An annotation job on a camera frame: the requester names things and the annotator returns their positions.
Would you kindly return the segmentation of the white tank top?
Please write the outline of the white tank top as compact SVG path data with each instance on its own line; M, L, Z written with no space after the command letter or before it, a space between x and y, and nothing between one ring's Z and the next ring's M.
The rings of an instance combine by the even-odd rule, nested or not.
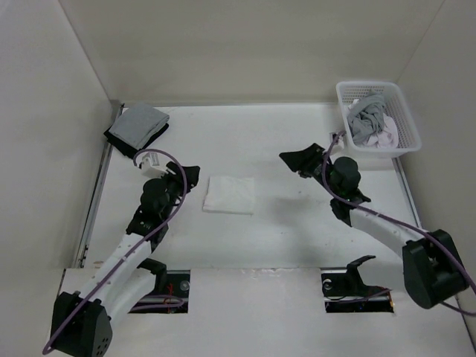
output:
M202 210L207 213L253 215L254 178L211 176Z

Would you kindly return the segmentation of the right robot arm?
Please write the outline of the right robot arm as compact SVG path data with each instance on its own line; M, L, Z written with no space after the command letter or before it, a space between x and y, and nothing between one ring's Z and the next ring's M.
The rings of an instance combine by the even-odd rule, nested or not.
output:
M425 231L371 208L370 198L359 188L361 173L353 158L332 160L330 151L318 144L279 157L293 173L316 180L331 195L329 204L337 220L366 233L399 258L399 267L382 273L360 268L372 255L348 263L345 283L335 289L337 295L363 298L398 289L417 306L431 309L475 287L448 232Z

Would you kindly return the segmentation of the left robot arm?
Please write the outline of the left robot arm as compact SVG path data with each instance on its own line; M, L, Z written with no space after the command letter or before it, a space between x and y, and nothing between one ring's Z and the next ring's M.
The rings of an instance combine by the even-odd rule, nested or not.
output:
M143 186L140 204L117 248L88 282L54 302L50 339L43 353L103 356L118 324L147 294L164 293L167 270L151 259L168 223L198 184L200 168L171 161Z

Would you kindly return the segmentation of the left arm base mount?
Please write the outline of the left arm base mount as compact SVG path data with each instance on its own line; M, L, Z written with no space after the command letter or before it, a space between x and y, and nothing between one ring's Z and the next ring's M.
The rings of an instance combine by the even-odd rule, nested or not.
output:
M167 276L132 308L132 314L186 314L190 295L190 270L168 271Z

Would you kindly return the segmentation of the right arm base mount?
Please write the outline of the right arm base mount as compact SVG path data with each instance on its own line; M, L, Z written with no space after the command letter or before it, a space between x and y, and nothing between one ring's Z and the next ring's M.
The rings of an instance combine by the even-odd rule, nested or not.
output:
M345 267L321 269L321 289L326 313L394 313L390 289L364 283L358 268L368 260L366 255Z

